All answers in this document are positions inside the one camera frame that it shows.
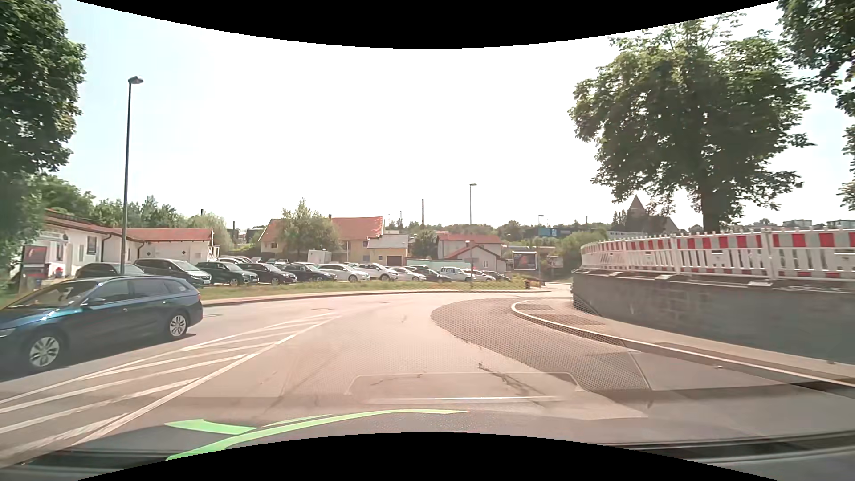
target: car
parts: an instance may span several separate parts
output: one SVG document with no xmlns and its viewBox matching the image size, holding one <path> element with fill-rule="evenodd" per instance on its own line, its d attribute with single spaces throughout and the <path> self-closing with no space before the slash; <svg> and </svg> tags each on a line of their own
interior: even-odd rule
<svg viewBox="0 0 855 481">
<path fill-rule="evenodd" d="M 311 264 L 294 263 L 288 264 L 281 269 L 297 276 L 297 280 L 300 282 L 335 281 L 336 279 L 335 274 L 324 272 Z"/>
<path fill-rule="evenodd" d="M 336 279 L 339 281 L 359 282 L 371 280 L 371 276 L 368 272 L 353 269 L 347 264 L 321 264 L 318 265 L 318 269 L 335 275 Z"/>
<path fill-rule="evenodd" d="M 475 279 L 476 282 L 492 282 L 492 281 L 496 280 L 494 277 L 488 276 L 487 274 L 484 274 L 480 270 L 464 269 L 463 272 L 466 273 L 467 275 L 471 275 Z"/>
<path fill-rule="evenodd" d="M 258 276 L 259 282 L 266 282 L 277 286 L 281 283 L 291 284 L 297 281 L 297 276 L 294 276 L 291 272 L 280 270 L 280 268 L 275 265 L 261 264 L 258 262 L 242 262 L 236 265 L 243 270 L 255 273 Z"/>
<path fill-rule="evenodd" d="M 258 274 L 249 272 L 229 262 L 200 262 L 196 266 L 211 275 L 212 282 L 228 284 L 232 287 L 258 284 Z"/>
<path fill-rule="evenodd" d="M 75 279 L 86 279 L 89 277 L 120 276 L 121 263 L 118 262 L 90 262 L 81 266 L 74 274 Z M 125 276 L 148 276 L 142 269 L 134 264 L 125 263 Z"/>
<path fill-rule="evenodd" d="M 426 281 L 428 278 L 423 276 L 422 274 L 417 274 L 410 270 L 406 270 L 403 267 L 390 267 L 389 270 L 398 274 L 399 281 Z"/>
<path fill-rule="evenodd" d="M 492 277 L 493 279 L 495 279 L 497 281 L 510 282 L 510 277 L 503 276 L 503 275 L 499 274 L 498 272 L 496 272 L 495 270 L 482 270 L 481 272 L 483 272 L 484 274 L 487 274 L 488 276 Z"/>
<path fill-rule="evenodd" d="M 71 279 L 0 309 L 0 362 L 26 373 L 47 371 L 89 347 L 150 336 L 180 339 L 202 316 L 201 295 L 186 279 Z"/>
<path fill-rule="evenodd" d="M 173 258 L 138 258 L 133 264 L 143 270 L 146 274 L 153 276 L 170 276 L 185 279 L 196 288 L 209 286 L 211 274 L 200 270 L 185 260 Z"/>
<path fill-rule="evenodd" d="M 398 279 L 397 272 L 389 270 L 385 265 L 377 264 L 376 262 L 361 263 L 354 269 L 368 272 L 372 279 L 380 279 L 381 281 L 394 281 Z"/>
<path fill-rule="evenodd" d="M 437 272 L 436 270 L 416 269 L 416 273 L 425 276 L 426 280 L 428 282 L 438 282 L 440 284 L 443 282 L 451 282 L 450 277 L 444 276 L 444 275 L 440 274 L 439 272 Z"/>
</svg>

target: car wheel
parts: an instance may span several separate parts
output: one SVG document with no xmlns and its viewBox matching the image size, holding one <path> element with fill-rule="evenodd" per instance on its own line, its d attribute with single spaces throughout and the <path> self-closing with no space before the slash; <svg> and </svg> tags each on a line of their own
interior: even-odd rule
<svg viewBox="0 0 855 481">
<path fill-rule="evenodd" d="M 169 341 L 180 339 L 187 334 L 187 315 L 184 312 L 176 312 L 169 317 L 166 323 L 166 338 Z"/>
<path fill-rule="evenodd" d="M 38 332 L 21 350 L 21 368 L 27 373 L 48 371 L 58 366 L 65 357 L 65 336 L 53 331 Z"/>
</svg>

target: fence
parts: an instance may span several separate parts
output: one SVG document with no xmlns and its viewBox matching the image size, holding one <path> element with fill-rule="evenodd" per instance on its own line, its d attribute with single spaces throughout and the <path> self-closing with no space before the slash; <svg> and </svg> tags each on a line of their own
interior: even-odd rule
<svg viewBox="0 0 855 481">
<path fill-rule="evenodd" d="M 660 235 L 582 246 L 582 268 L 855 282 L 855 229 Z"/>
</svg>

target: windshield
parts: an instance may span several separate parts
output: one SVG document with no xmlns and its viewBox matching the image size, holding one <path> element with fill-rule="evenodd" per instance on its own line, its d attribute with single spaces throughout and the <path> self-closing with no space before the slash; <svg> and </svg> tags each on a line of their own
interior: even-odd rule
<svg viewBox="0 0 855 481">
<path fill-rule="evenodd" d="M 181 270 L 185 270 L 185 271 L 199 270 L 199 268 L 196 267 L 195 265 L 190 264 L 189 262 L 185 262 L 183 260 L 174 260 L 174 261 L 172 261 L 172 263 L 175 264 L 176 266 L 178 266 L 178 268 Z"/>
<path fill-rule="evenodd" d="M 97 282 L 63 282 L 36 291 L 27 297 L 12 303 L 9 307 L 63 307 L 81 300 Z"/>
</svg>

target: asphalt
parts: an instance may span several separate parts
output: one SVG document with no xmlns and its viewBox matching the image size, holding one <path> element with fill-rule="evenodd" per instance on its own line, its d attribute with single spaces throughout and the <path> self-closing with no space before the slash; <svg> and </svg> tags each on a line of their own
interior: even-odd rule
<svg viewBox="0 0 855 481">
<path fill-rule="evenodd" d="M 853 399 L 571 336 L 510 310 L 568 297 L 556 288 L 206 307 L 179 341 L 0 382 L 0 465 L 171 421 L 263 425 L 400 407 L 703 421 L 766 436 L 855 429 Z"/>
</svg>

